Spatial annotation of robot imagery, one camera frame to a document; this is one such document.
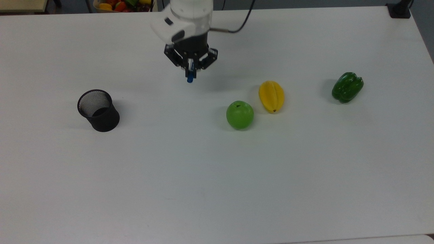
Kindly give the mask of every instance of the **white robot arm housing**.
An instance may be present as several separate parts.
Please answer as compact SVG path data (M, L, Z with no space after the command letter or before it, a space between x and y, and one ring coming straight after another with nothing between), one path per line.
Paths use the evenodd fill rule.
M209 48L213 0L171 0L164 16L154 19L151 28L165 43L165 55L185 69L188 82L196 71L206 69L217 59L218 51Z

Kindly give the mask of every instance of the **gray floor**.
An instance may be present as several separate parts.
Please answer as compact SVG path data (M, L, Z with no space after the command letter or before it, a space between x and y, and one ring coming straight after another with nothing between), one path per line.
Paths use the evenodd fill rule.
M49 0L48 10L53 13L88 13L85 0L61 0L62 8L55 8ZM384 6L386 3L396 3L398 0L257 0L255 9L274 8L310 8L310 7L356 7L356 6ZM162 1L157 0L161 9ZM226 0L225 10L244 10L250 6L250 0ZM214 9L220 10L223 0L214 0ZM434 0L414 0L411 8L413 17L418 25L425 45L434 60Z

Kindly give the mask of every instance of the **black cable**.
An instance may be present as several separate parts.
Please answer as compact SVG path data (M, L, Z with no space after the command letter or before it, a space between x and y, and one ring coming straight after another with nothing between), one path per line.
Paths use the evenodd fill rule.
M250 5L249 13L247 13L246 19L244 20L244 23L241 25L241 27L237 30L229 30L228 31L229 33L237 33L244 27L244 25L247 23L247 20L249 19L250 13L252 12L253 5L255 4L255 1L256 0L252 0L252 4Z

